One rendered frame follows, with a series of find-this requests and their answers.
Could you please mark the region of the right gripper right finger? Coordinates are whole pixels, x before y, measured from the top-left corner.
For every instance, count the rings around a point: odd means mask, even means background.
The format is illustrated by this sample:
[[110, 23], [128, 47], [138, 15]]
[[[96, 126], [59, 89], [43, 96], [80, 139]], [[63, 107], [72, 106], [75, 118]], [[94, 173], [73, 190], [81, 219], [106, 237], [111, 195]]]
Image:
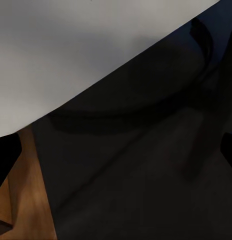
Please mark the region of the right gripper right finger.
[[223, 135], [220, 151], [232, 167], [232, 134], [225, 133]]

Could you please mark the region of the monitor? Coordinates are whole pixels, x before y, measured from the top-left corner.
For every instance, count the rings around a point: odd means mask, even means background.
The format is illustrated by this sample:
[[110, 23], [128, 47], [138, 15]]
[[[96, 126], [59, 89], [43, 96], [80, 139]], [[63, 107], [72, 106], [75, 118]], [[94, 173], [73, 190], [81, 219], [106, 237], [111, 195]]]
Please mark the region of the monitor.
[[[213, 90], [201, 85], [214, 53], [210, 31], [196, 18], [220, 0], [0, 0], [0, 137], [48, 116], [73, 127], [126, 124], [187, 97], [218, 116], [232, 113], [232, 31]], [[157, 103], [104, 116], [53, 113], [192, 20], [207, 61], [188, 85]]]

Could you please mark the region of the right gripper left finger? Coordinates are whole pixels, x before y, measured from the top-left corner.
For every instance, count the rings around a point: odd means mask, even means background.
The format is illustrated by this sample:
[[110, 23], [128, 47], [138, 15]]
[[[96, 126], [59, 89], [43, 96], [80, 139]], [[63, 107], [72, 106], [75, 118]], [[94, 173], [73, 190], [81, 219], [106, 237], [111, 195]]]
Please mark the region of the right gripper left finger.
[[22, 145], [18, 133], [0, 137], [0, 187], [21, 152]]

